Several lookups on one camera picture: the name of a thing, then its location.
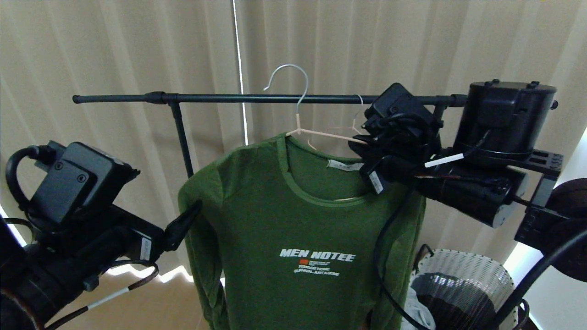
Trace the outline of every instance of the laundry basket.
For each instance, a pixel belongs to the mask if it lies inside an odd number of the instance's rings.
[[[509,273],[483,255],[428,249],[414,265],[410,286],[430,310],[436,330],[469,330],[488,324],[514,290]],[[511,330],[517,324],[515,308],[500,330]]]

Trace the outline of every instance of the clothes hanger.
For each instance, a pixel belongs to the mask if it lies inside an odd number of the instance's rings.
[[[361,105],[364,105],[365,103],[363,102],[363,98],[361,97],[361,95],[359,94],[355,94],[356,96],[359,97],[359,99],[361,100]],[[326,132],[328,132],[329,130],[334,130],[334,129],[352,129],[355,133],[357,134],[363,134],[363,132],[361,132],[360,130],[358,130],[356,128],[356,122],[357,122],[357,117],[359,115],[359,113],[361,113],[362,110],[357,111],[357,113],[355,113],[355,116],[353,117],[353,123],[351,126],[349,127],[328,127],[326,129]],[[308,139],[308,146],[310,146],[310,148],[317,150],[316,147],[314,147],[313,145],[310,144],[310,139]]]
[[[318,132],[315,130],[307,130],[307,129],[303,129],[301,127],[300,124],[300,120],[299,120],[299,104],[302,103],[302,100],[306,97],[306,94],[308,93],[308,87],[310,85],[310,80],[308,79],[308,74],[304,71],[304,69],[300,68],[299,66],[295,65],[295,64],[284,64],[281,65],[279,67],[277,67],[277,69],[275,69],[273,71],[273,73],[271,74],[271,77],[269,78],[269,83],[267,84],[267,86],[265,88],[263,88],[263,90],[268,90],[271,87],[271,82],[273,81],[273,77],[275,76],[275,74],[277,73],[277,71],[281,70],[282,68],[285,68],[287,66],[291,66],[294,67],[298,70],[300,70],[304,77],[306,78],[306,88],[303,91],[302,97],[299,98],[296,106],[295,106],[295,119],[296,119],[296,124],[297,124],[297,128],[291,132],[286,133],[286,136],[290,136],[292,134],[302,134],[302,133],[307,133],[307,134],[312,134],[312,135],[320,135],[320,136],[328,136],[328,137],[334,137],[336,139],[342,139],[342,140],[347,140],[347,141],[353,141],[353,142],[357,142],[357,143],[363,143],[366,144],[365,142],[361,141],[361,140],[357,140],[357,139],[353,139],[351,137],[346,137],[346,136],[341,136],[341,135],[335,135],[335,134],[329,134],[329,133],[323,133],[323,132]]]

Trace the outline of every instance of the long-sleeve shirt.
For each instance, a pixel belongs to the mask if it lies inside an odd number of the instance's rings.
[[[228,153],[182,187],[182,211],[203,201],[186,243],[211,329],[356,330],[369,311],[372,329],[399,329],[373,248],[407,188],[375,195],[352,170],[359,165],[341,170],[329,160],[360,163],[280,134]],[[400,305],[424,207],[414,194],[382,245],[386,287]]]

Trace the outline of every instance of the clothing tag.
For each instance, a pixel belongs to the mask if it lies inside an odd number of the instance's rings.
[[[379,176],[377,176],[377,172],[376,171],[371,172],[371,174],[369,175],[369,178],[371,179],[371,183],[373,184],[373,188],[375,188],[375,192],[377,194],[380,194],[383,191],[383,185],[381,184],[381,181],[379,180]]]
[[[339,169],[339,170],[343,170],[343,171],[358,171],[360,170],[360,168],[363,166],[363,163],[355,163],[355,164],[351,164],[351,165],[347,165],[345,163],[341,163],[339,161],[336,161],[334,159],[329,159],[328,160],[328,165],[326,165],[326,167],[332,167],[334,169]]]
[[[143,237],[141,240],[141,260],[149,260],[151,258],[151,240]]]

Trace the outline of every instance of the curtain fold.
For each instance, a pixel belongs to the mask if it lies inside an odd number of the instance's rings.
[[[570,157],[587,126],[586,1],[238,1],[246,93],[259,93],[284,63],[303,67],[309,93],[378,95],[393,82],[415,95],[467,93],[471,82],[532,81],[554,85],[560,106],[536,148]],[[279,72],[270,93],[301,93],[303,75]],[[301,105],[302,127],[351,136],[367,106]],[[452,145],[461,109],[445,112],[444,146]],[[294,105],[247,105],[253,141],[295,128]],[[298,137],[318,150],[352,156],[345,142]],[[531,197],[538,175],[531,176]],[[429,201],[420,241],[504,262],[522,208],[493,230]]]
[[[50,139],[96,146],[141,170],[115,204],[165,227],[187,179],[171,110],[148,103],[86,103],[74,94],[238,93],[232,5],[219,1],[55,1],[1,5],[1,161]],[[183,103],[194,170],[243,144],[236,104]],[[24,161],[27,196],[44,172]],[[9,192],[2,205],[17,213]],[[185,248],[158,262],[187,267]]]

